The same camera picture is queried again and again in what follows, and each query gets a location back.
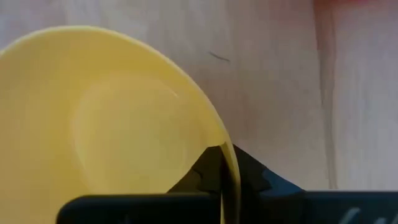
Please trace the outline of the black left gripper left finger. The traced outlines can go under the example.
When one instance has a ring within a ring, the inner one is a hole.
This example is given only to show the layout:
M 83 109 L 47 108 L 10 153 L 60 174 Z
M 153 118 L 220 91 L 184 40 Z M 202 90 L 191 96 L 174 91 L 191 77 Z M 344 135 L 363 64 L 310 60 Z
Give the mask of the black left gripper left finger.
M 208 147 L 168 193 L 203 192 L 219 194 L 221 192 L 222 173 L 223 152 L 221 147 Z

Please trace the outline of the yellow plastic mini bowl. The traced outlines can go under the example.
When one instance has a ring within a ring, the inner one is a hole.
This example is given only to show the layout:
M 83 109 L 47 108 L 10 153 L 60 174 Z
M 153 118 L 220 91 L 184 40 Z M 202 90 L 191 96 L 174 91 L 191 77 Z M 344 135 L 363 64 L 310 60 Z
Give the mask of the yellow plastic mini bowl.
M 168 193 L 211 146 L 221 192 Z M 237 223 L 240 183 L 215 107 L 152 47 L 62 26 L 0 50 L 0 224 Z

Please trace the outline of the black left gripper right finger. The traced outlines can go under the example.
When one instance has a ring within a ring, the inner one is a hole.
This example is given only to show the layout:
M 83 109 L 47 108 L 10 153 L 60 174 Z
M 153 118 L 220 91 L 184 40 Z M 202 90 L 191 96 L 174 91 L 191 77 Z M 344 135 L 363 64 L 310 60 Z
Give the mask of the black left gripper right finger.
M 292 195 L 304 192 L 299 186 L 277 175 L 247 152 L 233 145 L 238 159 L 241 185 L 263 195 Z

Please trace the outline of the red plastic mini bowl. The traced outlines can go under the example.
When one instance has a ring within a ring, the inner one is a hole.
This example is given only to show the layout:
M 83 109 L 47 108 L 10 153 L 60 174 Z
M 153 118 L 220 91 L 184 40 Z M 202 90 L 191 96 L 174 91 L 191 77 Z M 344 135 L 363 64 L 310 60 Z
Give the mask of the red plastic mini bowl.
M 379 4 L 382 1 L 387 1 L 387 0 L 313 0 L 313 2 L 315 3 L 322 3 L 322 4 L 366 4 L 366 3 Z

